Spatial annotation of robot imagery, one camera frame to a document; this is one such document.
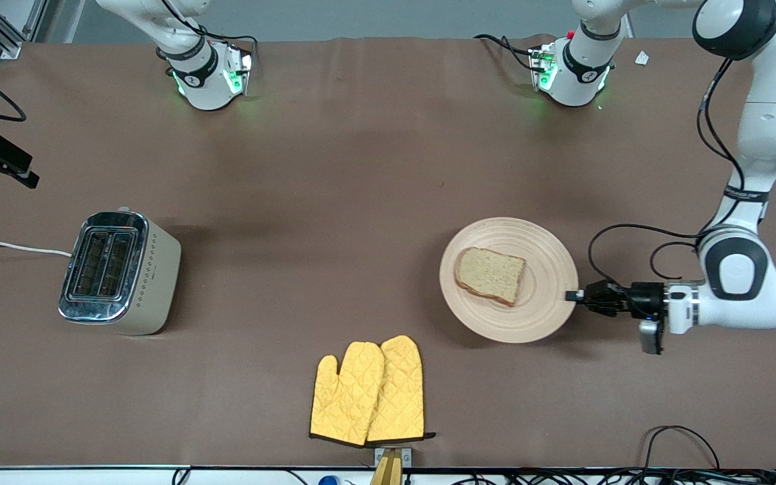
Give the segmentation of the round beige wooden plate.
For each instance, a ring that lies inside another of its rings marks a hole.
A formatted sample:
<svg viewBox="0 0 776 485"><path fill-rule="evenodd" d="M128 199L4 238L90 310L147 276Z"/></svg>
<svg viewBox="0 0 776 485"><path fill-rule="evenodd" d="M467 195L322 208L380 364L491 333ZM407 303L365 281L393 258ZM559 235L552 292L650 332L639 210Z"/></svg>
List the round beige wooden plate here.
<svg viewBox="0 0 776 485"><path fill-rule="evenodd" d="M478 247L527 262L514 307L469 294L455 282L455 260ZM535 343L561 329L575 304L566 292L579 288L572 255L557 237L529 221L495 217L461 229L441 255L439 284L444 301L462 325L498 343Z"/></svg>

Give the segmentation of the brown bread slice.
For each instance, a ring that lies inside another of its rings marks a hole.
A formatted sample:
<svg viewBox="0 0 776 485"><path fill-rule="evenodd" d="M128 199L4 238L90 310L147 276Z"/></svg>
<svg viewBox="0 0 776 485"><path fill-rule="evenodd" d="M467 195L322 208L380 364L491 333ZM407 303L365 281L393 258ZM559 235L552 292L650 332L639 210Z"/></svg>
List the brown bread slice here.
<svg viewBox="0 0 776 485"><path fill-rule="evenodd" d="M470 247L455 260L455 282L469 294L514 307L526 266L521 257Z"/></svg>

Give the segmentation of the beige chrome two-slot toaster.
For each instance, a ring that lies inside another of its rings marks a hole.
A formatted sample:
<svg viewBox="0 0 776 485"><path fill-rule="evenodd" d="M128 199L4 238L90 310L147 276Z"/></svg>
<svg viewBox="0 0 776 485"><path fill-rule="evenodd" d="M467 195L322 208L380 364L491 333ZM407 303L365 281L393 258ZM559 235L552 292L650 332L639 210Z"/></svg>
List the beige chrome two-slot toaster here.
<svg viewBox="0 0 776 485"><path fill-rule="evenodd" d="M179 240L141 213L95 213L75 240L59 315L119 335L155 334L168 319L181 254Z"/></svg>

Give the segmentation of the yellow quilted oven mitt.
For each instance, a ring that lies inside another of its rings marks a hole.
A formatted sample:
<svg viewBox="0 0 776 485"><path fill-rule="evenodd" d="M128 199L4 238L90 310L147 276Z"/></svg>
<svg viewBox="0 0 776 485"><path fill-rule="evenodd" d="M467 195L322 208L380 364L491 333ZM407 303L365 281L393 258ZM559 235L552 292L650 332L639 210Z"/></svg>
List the yellow quilted oven mitt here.
<svg viewBox="0 0 776 485"><path fill-rule="evenodd" d="M364 445L368 448L433 439L425 431L423 366L418 345L398 335L380 345L385 370Z"/></svg>
<svg viewBox="0 0 776 485"><path fill-rule="evenodd" d="M349 344L341 361L324 356L315 371L309 436L363 448L384 369L384 353L375 343Z"/></svg>

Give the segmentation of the brown table cover mat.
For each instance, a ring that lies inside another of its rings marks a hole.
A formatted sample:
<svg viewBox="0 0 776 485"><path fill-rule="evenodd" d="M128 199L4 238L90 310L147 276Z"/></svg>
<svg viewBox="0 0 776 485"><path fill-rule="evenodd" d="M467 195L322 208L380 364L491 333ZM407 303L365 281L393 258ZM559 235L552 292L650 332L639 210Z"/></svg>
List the brown table cover mat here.
<svg viewBox="0 0 776 485"><path fill-rule="evenodd" d="M372 454L308 436L317 363L404 334L436 433L419 465L632 466L653 427L681 424L724 467L776 467L776 329L691 329L650 356L633 320L577 311L502 345L439 284L449 241L484 218L550 230L582 282L607 225L698 230L730 174L694 125L717 57L625 41L584 108L477 40L264 42L259 61L216 112L149 45L28 45L0 65L28 115L0 134L40 175L0 175L0 240L70 251L92 213L127 206L183 248L149 337L65 321L67 259L0 249L0 465L358 465ZM761 234L776 264L776 185Z"/></svg>

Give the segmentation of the grey metal bracket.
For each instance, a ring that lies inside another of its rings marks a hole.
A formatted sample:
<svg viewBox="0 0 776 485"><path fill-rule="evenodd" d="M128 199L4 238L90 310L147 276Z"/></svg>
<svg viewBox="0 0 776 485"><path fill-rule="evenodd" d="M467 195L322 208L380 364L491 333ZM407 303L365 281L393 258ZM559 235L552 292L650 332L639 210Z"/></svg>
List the grey metal bracket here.
<svg viewBox="0 0 776 485"><path fill-rule="evenodd" d="M385 454L396 455L401 467L412 467L412 448L401 445L378 447L373 449L373 467L378 467Z"/></svg>

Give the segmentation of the tan wooden post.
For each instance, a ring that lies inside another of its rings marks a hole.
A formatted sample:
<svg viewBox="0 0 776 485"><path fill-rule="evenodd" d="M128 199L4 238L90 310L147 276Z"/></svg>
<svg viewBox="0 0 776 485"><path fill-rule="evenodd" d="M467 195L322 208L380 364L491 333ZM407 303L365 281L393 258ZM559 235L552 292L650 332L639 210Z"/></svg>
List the tan wooden post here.
<svg viewBox="0 0 776 485"><path fill-rule="evenodd" d="M369 485L401 485L401 477L403 477L402 453L403 451L398 448L383 449Z"/></svg>

